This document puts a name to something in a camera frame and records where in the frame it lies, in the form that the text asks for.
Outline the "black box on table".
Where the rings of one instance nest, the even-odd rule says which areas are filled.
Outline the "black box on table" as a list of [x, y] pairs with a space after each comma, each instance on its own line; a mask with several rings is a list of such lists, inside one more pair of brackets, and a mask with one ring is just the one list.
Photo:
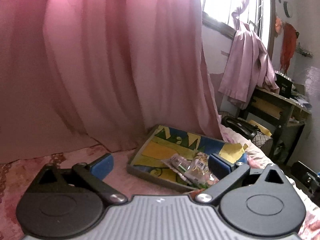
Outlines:
[[279, 87], [279, 94], [285, 98], [291, 97], [291, 91], [292, 91], [292, 79], [289, 78], [286, 74], [276, 70], [276, 84]]

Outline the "colourful grey tray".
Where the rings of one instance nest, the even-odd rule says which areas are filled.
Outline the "colourful grey tray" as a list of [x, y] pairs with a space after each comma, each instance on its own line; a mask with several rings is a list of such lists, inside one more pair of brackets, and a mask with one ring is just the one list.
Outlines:
[[231, 144], [203, 135], [185, 132], [163, 125], [156, 126], [148, 139], [136, 150], [127, 171], [139, 178], [180, 192], [199, 189], [185, 183], [174, 171], [161, 162], [174, 154], [192, 161], [197, 152], [217, 154], [228, 162], [247, 163], [246, 145]]

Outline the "red hanging decoration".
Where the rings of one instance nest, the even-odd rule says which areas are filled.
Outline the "red hanging decoration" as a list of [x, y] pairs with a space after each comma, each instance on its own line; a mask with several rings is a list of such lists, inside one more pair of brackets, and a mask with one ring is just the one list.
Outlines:
[[276, 17], [275, 30], [277, 35], [283, 32], [283, 44], [280, 55], [280, 69], [287, 74], [290, 61], [296, 50], [299, 32], [289, 23], [283, 22], [278, 16]]

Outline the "grey checkered cushion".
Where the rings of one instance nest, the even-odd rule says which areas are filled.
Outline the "grey checkered cushion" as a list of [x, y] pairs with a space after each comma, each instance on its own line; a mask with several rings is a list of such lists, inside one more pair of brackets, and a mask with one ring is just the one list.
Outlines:
[[273, 144], [273, 139], [271, 137], [264, 133], [257, 132], [251, 142], [257, 146], [257, 148], [261, 149], [266, 155], [269, 155]]

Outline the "pink curtain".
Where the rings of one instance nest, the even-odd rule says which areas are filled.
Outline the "pink curtain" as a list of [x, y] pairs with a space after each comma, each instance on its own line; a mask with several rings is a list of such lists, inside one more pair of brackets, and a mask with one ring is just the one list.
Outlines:
[[201, 33], [200, 0], [1, 0], [1, 162], [221, 139]]

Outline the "green snack packet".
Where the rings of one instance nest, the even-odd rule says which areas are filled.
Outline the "green snack packet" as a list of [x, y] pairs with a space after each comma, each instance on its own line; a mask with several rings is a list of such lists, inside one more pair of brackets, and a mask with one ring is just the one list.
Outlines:
[[219, 181], [208, 167], [208, 157], [209, 155], [203, 152], [197, 152], [184, 172], [184, 176], [199, 189], [207, 189]]

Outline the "pink floral bedsheet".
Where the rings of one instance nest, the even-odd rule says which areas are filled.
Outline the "pink floral bedsheet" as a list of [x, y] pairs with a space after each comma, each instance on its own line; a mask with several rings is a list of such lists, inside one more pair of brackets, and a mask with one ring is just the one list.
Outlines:
[[250, 141], [156, 126], [134, 153], [102, 147], [1, 166], [1, 239], [319, 239], [307, 196]]

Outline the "black bag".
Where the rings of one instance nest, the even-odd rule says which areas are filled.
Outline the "black bag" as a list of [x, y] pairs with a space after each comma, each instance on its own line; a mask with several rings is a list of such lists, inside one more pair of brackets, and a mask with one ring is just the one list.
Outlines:
[[252, 140], [258, 133], [258, 129], [252, 124], [231, 116], [224, 116], [221, 120], [221, 124], [225, 127], [231, 128], [233, 131], [239, 133], [248, 140]]

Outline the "clear red-print snack packet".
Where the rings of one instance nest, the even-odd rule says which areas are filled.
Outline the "clear red-print snack packet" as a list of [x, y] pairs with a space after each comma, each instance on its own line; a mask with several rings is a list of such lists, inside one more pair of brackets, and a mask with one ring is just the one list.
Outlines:
[[192, 182], [184, 175], [189, 170], [191, 161], [176, 153], [169, 159], [162, 159], [161, 162], [174, 171], [185, 183], [192, 185]]

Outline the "dark wooden side table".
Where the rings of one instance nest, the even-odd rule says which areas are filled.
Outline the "dark wooden side table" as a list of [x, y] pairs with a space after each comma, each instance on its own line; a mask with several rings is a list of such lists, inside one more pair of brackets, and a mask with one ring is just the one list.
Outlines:
[[239, 111], [238, 117], [246, 120], [249, 114], [275, 127], [272, 134], [273, 144], [268, 155], [271, 160], [274, 160], [274, 152], [283, 133], [290, 128], [296, 130], [284, 160], [284, 165], [287, 165], [299, 142], [311, 112], [292, 99], [256, 87], [247, 107]]

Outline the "purple tied curtain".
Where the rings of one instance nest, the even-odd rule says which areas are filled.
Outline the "purple tied curtain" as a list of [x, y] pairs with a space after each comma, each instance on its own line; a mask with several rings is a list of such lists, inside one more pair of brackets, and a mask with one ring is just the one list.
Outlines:
[[279, 93], [267, 49], [249, 24], [240, 20], [249, 0], [241, 0], [232, 12], [236, 33], [220, 83], [219, 92], [239, 109], [245, 109], [256, 87]]

